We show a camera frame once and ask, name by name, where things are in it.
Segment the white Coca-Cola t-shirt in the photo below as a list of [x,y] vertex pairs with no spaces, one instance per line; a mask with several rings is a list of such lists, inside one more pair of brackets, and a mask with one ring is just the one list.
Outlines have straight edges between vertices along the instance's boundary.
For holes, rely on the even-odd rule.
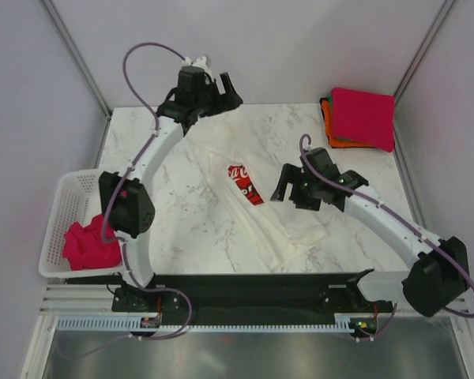
[[240,111],[199,119],[186,135],[210,189],[271,271],[327,236],[313,212],[271,201],[281,166]]

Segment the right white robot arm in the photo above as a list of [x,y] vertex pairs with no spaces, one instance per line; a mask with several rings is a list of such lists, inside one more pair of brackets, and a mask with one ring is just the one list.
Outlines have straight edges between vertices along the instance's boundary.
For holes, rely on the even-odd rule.
[[406,265],[406,272],[366,270],[351,279],[347,304],[365,310],[373,302],[407,302],[432,317],[469,289],[465,244],[443,239],[387,206],[359,173],[341,172],[324,148],[303,150],[301,166],[283,165],[271,201],[289,199],[295,207],[317,211],[332,205],[373,231]]

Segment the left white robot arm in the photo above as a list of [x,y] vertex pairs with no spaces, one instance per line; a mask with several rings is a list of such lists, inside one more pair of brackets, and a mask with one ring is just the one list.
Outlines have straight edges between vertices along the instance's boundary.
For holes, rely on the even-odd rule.
[[199,118],[232,111],[243,104],[228,73],[220,75],[220,82],[222,92],[207,69],[181,68],[177,85],[153,113],[150,138],[132,162],[120,172],[105,171],[99,177],[102,239],[119,243],[123,279],[134,286],[130,301],[140,310],[150,310],[158,299],[156,289],[148,285],[154,277],[149,258],[149,229],[156,215],[153,177]]

